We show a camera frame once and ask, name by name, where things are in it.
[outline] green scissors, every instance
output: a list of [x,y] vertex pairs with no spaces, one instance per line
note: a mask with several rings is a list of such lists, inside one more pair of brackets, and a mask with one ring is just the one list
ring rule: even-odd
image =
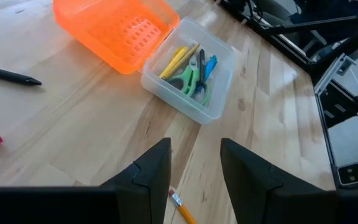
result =
[[[183,71],[180,75],[171,77],[168,82],[179,89],[186,96],[193,97],[195,96],[196,87],[200,78],[200,58],[197,53],[194,53],[194,55],[191,56],[185,71]],[[206,106],[211,98],[211,90],[206,83],[204,83],[202,87],[204,88],[204,97],[200,104]]]

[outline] orange plastic basket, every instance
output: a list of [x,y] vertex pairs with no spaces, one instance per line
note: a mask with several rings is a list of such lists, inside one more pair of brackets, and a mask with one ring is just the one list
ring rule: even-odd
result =
[[180,18],[163,0],[54,0],[58,24],[122,74],[141,68]]

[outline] wooden tabletop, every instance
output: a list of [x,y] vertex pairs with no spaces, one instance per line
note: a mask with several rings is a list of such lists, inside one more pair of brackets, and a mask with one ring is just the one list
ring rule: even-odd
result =
[[[220,139],[333,189],[309,76],[207,0],[169,0],[231,44],[236,68],[222,117],[199,125],[120,75],[59,27],[52,0],[0,0],[0,68],[40,81],[0,81],[0,185],[99,185],[163,137],[171,185],[199,223],[234,223]],[[165,223],[185,223],[168,201]]]

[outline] plastic storage box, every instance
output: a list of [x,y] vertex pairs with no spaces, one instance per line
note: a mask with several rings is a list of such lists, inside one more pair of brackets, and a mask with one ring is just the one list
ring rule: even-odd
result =
[[180,18],[163,0],[54,0],[58,24],[122,74],[141,69]]
[[[158,76],[168,65],[173,53],[182,46],[191,46],[200,43],[198,49],[204,49],[206,60],[216,55],[218,64],[213,70],[208,84],[212,87],[209,105],[202,106],[189,96]],[[141,82],[143,87],[172,105],[182,113],[200,124],[208,124],[218,119],[223,112],[226,95],[229,90],[233,71],[235,55],[233,49],[193,19],[186,17],[179,26],[173,30],[156,53],[144,65]]]

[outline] metal bracket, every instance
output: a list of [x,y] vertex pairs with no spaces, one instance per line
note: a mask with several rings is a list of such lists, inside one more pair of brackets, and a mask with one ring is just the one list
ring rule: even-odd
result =
[[336,74],[340,74],[343,71],[341,70],[344,65],[347,64],[353,64],[355,65],[356,62],[348,57],[345,54],[342,54],[337,58],[326,70],[324,75],[320,78],[316,86],[314,87],[314,93],[318,96],[320,96],[325,89],[327,88],[328,84],[331,82],[331,80],[334,78]]

